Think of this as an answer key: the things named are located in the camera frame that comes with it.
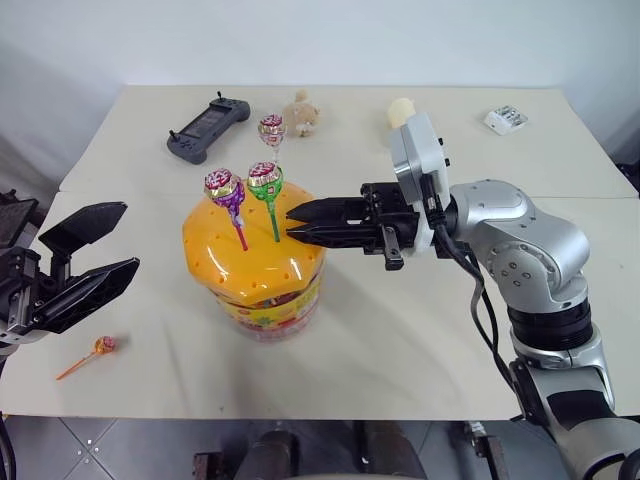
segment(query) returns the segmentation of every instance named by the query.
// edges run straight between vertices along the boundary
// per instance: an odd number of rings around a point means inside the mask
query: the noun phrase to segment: white wall
[[[124,83],[562,86],[633,156],[639,3],[0,0],[0,188],[51,195]]]

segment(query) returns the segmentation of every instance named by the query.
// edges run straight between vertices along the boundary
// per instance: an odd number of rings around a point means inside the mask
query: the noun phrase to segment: green lollipop
[[[273,238],[280,241],[278,222],[276,221],[275,200],[282,190],[282,169],[273,162],[258,162],[249,169],[247,188],[258,199],[267,202],[267,210],[271,217]]]

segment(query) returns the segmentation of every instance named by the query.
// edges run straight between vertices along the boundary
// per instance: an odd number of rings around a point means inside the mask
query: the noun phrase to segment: plastic container
[[[280,233],[276,243],[266,203],[246,195],[240,216],[247,251],[227,210],[206,196],[182,227],[189,272],[216,295],[222,310],[242,331],[259,341],[297,333],[318,303],[324,248],[286,235],[287,228],[298,225],[286,219],[286,212],[312,199],[303,189],[284,183],[276,199]]]

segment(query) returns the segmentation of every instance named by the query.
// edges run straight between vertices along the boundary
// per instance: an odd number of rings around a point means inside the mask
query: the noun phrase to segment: orange lollipop
[[[113,337],[100,337],[96,340],[96,343],[93,345],[93,351],[83,357],[69,368],[67,368],[64,372],[56,377],[56,380],[62,380],[64,377],[69,375],[70,373],[75,372],[78,368],[84,365],[87,361],[89,361],[95,355],[105,355],[107,353],[111,353],[116,349],[116,339]]]

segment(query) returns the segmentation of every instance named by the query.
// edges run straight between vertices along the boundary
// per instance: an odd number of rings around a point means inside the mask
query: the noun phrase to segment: small white box
[[[506,135],[522,128],[529,120],[511,105],[493,110],[484,118],[484,124],[498,135]]]

